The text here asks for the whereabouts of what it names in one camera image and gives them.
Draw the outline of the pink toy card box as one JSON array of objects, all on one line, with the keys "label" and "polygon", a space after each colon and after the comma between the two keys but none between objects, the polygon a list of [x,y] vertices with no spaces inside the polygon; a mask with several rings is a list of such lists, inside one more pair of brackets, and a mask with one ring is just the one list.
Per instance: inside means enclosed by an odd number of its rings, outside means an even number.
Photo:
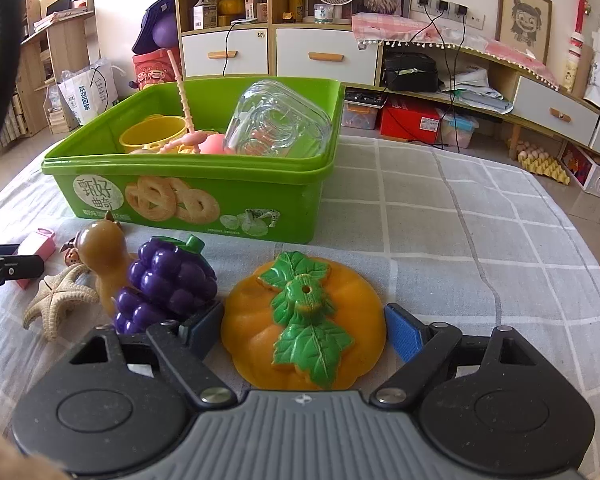
[{"label": "pink toy card box", "polygon": [[56,249],[55,232],[38,228],[31,232],[16,251],[16,283],[25,290],[30,281],[40,278],[45,269],[45,261]]}]

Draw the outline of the orange toy pumpkin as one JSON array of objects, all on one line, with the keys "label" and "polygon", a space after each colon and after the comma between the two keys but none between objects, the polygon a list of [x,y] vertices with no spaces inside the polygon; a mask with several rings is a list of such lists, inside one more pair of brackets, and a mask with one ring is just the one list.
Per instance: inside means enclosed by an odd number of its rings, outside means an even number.
[{"label": "orange toy pumpkin", "polygon": [[281,252],[224,301],[221,341],[239,375],[264,390],[343,390],[387,342],[378,293],[337,261]]}]

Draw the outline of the clear glass jar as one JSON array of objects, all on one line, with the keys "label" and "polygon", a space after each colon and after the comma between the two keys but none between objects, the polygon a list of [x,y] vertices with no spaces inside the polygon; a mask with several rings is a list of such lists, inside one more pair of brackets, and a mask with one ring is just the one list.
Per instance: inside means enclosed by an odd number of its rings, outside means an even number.
[{"label": "clear glass jar", "polygon": [[327,113],[286,84],[262,79],[238,99],[224,136],[227,153],[311,158],[332,136]]}]

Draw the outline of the purple toy grapes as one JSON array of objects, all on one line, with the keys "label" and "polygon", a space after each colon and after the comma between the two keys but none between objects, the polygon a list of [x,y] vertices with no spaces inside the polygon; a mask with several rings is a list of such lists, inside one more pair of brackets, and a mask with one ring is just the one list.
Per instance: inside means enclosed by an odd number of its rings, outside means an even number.
[{"label": "purple toy grapes", "polygon": [[114,296],[116,331],[135,335],[163,321],[183,322],[211,304],[218,283],[203,250],[195,235],[154,236],[140,246],[129,266],[129,284]]}]

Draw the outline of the small orange toy figure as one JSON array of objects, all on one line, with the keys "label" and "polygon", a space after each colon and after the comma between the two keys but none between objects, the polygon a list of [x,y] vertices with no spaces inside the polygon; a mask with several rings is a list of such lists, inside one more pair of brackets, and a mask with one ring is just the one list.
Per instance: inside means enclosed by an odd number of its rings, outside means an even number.
[{"label": "small orange toy figure", "polygon": [[81,258],[78,250],[76,249],[76,239],[72,238],[65,242],[60,248],[62,260],[66,266],[73,266],[74,264],[81,263]]}]

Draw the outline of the grey checked table cloth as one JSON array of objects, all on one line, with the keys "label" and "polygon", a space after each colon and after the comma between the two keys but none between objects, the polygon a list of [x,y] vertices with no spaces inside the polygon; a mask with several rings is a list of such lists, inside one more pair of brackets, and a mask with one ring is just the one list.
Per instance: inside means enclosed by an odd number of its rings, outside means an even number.
[{"label": "grey checked table cloth", "polygon": [[[0,244],[35,228],[58,246],[76,218],[42,152],[0,193]],[[383,302],[465,334],[513,326],[591,405],[595,438],[581,471],[600,474],[600,263],[547,190],[513,166],[421,146],[342,136],[309,246],[198,233],[224,296],[286,250],[336,260],[362,274]],[[46,370],[94,325],[99,307],[76,309],[47,342],[22,315],[36,293],[0,287],[0,432]]]}]

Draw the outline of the green plastic storage box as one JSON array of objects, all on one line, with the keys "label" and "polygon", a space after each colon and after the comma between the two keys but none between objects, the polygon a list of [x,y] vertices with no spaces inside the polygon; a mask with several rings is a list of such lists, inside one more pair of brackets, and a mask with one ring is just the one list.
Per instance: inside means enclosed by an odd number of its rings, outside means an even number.
[{"label": "green plastic storage box", "polygon": [[52,148],[42,162],[79,218],[105,211],[153,229],[304,244],[312,240],[325,179],[334,168],[343,104],[339,81],[282,77],[324,110],[325,151],[308,158],[234,154],[137,154],[126,130],[181,110],[173,82],[129,96]]}]

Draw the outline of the white paper shopping bag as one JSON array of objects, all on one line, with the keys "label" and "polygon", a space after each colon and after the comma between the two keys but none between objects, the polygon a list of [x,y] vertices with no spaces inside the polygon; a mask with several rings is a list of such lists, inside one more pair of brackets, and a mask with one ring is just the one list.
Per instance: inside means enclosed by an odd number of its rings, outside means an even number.
[{"label": "white paper shopping bag", "polygon": [[106,58],[77,72],[64,70],[58,87],[80,126],[109,110],[119,99],[114,66]]}]

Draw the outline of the yellow toy pot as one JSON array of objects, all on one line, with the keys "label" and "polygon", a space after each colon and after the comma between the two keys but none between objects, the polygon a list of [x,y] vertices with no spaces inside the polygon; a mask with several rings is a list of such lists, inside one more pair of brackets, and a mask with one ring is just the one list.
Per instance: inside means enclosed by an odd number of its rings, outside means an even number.
[{"label": "yellow toy pot", "polygon": [[161,146],[186,132],[184,117],[153,114],[123,131],[119,143],[125,153],[132,153],[146,146]]}]

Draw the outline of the pink toy stick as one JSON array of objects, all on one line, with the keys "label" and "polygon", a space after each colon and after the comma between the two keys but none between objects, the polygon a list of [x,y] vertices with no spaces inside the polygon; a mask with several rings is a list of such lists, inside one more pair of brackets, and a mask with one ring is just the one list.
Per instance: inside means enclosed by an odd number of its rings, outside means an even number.
[{"label": "pink toy stick", "polygon": [[200,146],[207,141],[209,133],[207,131],[198,130],[195,128],[193,116],[190,112],[188,99],[186,96],[183,78],[180,74],[180,70],[178,69],[178,63],[176,62],[171,50],[167,50],[166,54],[170,60],[176,86],[178,87],[178,96],[180,97],[181,106],[184,113],[186,131],[177,138],[170,140],[161,151],[163,153],[170,153],[174,151],[181,153],[184,150],[189,150],[194,154],[200,154]]}]

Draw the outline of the red printed bin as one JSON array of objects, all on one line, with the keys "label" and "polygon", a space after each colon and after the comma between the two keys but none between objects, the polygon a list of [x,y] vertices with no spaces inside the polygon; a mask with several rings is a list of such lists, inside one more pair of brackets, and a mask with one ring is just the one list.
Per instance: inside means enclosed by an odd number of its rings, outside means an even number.
[{"label": "red printed bin", "polygon": [[129,86],[134,90],[143,90],[153,84],[174,81],[175,74],[169,54],[172,54],[174,61],[178,63],[178,69],[181,70],[178,48],[160,48],[149,53],[133,55],[134,78],[129,82]]}]

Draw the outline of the black bag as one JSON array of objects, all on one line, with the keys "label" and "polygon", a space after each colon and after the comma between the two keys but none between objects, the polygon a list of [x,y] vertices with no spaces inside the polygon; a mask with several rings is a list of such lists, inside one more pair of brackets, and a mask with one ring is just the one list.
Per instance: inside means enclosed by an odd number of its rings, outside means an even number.
[{"label": "black bag", "polygon": [[436,92],[437,62],[417,52],[396,53],[384,59],[385,86],[392,91]]}]

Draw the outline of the pink table runner cloth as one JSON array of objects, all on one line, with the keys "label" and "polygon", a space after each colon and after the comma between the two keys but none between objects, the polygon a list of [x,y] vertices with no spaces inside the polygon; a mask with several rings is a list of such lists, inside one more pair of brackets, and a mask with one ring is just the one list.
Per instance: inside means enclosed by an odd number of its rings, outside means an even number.
[{"label": "pink table runner cloth", "polygon": [[466,28],[438,25],[433,18],[429,22],[419,22],[388,14],[358,13],[352,16],[352,32],[358,44],[465,49],[516,66],[547,87],[559,89],[550,70],[527,53],[468,32]]}]

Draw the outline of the wooden shelf cabinet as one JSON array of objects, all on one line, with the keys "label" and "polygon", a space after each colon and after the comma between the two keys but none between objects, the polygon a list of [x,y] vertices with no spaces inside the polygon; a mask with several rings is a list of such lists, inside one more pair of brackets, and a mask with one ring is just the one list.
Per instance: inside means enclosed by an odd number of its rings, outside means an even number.
[{"label": "wooden shelf cabinet", "polygon": [[175,0],[186,78],[268,75],[272,0]]}]

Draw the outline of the framed cartoon girl picture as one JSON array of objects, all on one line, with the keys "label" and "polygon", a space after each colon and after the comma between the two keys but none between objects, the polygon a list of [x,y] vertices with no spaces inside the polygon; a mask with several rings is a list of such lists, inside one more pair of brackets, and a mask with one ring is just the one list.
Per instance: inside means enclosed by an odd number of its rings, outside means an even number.
[{"label": "framed cartoon girl picture", "polygon": [[545,63],[552,16],[550,0],[498,0],[495,39]]}]

